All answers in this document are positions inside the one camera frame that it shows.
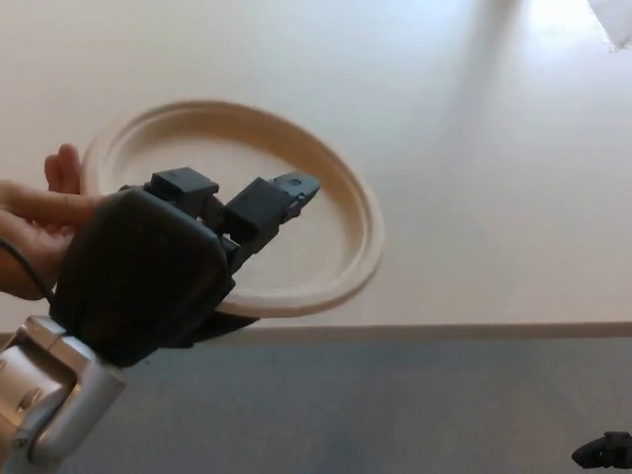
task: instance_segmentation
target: white table surface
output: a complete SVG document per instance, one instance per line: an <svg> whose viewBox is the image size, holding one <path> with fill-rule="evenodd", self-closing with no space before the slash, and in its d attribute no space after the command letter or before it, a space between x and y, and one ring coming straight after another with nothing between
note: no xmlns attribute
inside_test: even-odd
<svg viewBox="0 0 632 474"><path fill-rule="evenodd" d="M586 0L2 2L3 178L189 98L315 133L388 231L354 300L226 341L632 335L632 51Z"/></svg>

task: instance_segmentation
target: gray floor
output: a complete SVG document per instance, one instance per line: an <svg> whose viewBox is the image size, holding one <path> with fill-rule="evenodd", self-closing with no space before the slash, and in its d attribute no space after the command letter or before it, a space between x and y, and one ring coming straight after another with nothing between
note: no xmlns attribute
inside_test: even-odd
<svg viewBox="0 0 632 474"><path fill-rule="evenodd" d="M627 340L165 352L62 472L583 472L574 447L632 431L631 356Z"/></svg>

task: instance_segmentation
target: paper plate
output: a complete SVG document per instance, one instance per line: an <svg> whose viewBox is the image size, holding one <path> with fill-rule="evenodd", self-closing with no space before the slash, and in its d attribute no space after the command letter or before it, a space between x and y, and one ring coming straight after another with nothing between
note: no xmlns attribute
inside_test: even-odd
<svg viewBox="0 0 632 474"><path fill-rule="evenodd" d="M384 224L364 180L305 130L241 105L177 103L115 123L86 151L82 193L112 193L183 166L218 183L224 202L257 177L302 171L322 184L301 215L235 275L222 311L312 314L347 300L377 269Z"/></svg>

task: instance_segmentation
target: human hand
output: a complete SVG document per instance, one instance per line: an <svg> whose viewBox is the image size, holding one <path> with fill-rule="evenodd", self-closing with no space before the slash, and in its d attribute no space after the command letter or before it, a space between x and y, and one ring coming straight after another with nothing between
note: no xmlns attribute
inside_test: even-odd
<svg viewBox="0 0 632 474"><path fill-rule="evenodd" d="M0 181L0 238L20 250L50 288L74 233L101 200L79 195L79 166L77 149L65 144L44 162L48 191ZM43 297L7 252L0 253L0 291L30 300Z"/></svg>

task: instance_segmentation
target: plate rim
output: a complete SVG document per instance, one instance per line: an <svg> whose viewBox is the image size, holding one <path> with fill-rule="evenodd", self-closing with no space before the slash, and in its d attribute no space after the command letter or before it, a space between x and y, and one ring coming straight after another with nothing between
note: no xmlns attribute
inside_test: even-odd
<svg viewBox="0 0 632 474"><path fill-rule="evenodd" d="M81 163L81 194L103 194L102 170L110 150L135 128L173 112L203 112L204 110L248 115L259 119L263 126L285 128L295 136L309 142L306 149L320 152L320 162L335 168L355 196L354 209L364 229L356 256L328 284L314 285L309 291L285 295L255 295L235 287L217 310L238 316L261 319L299 317L320 313L348 301L358 294L375 275L382 258L385 243L384 220L377 197L364 177L332 148L303 127L265 110L235 102L215 100L187 100L153 107L141 113L118 119L98 132L87 147Z"/></svg>

